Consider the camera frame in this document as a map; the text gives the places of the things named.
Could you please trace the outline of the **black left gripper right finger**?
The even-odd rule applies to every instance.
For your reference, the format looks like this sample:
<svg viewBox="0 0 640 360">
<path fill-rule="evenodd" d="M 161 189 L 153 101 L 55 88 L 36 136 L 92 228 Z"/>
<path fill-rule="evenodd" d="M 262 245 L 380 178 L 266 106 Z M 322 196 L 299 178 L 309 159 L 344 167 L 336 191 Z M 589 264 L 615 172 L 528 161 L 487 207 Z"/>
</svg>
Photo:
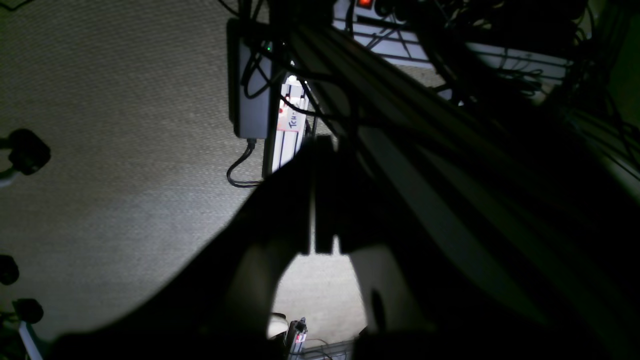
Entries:
<svg viewBox="0 0 640 360">
<path fill-rule="evenodd" d="M 317 249 L 338 237 L 365 306 L 352 360 L 496 360 L 492 303 L 442 250 L 453 213 L 388 139 L 373 153 L 318 137 Z"/>
</svg>

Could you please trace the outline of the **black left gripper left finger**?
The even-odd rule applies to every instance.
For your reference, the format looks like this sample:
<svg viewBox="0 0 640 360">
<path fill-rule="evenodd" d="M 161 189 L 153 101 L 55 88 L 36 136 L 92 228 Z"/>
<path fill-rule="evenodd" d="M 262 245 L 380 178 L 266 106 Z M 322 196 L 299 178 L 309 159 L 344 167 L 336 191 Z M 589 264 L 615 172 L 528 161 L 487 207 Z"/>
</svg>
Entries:
<svg viewBox="0 0 640 360">
<path fill-rule="evenodd" d="M 265 359 L 275 290 L 309 248 L 320 139 L 270 175 L 233 219 L 158 293 L 93 332 L 70 333 L 52 360 Z"/>
</svg>

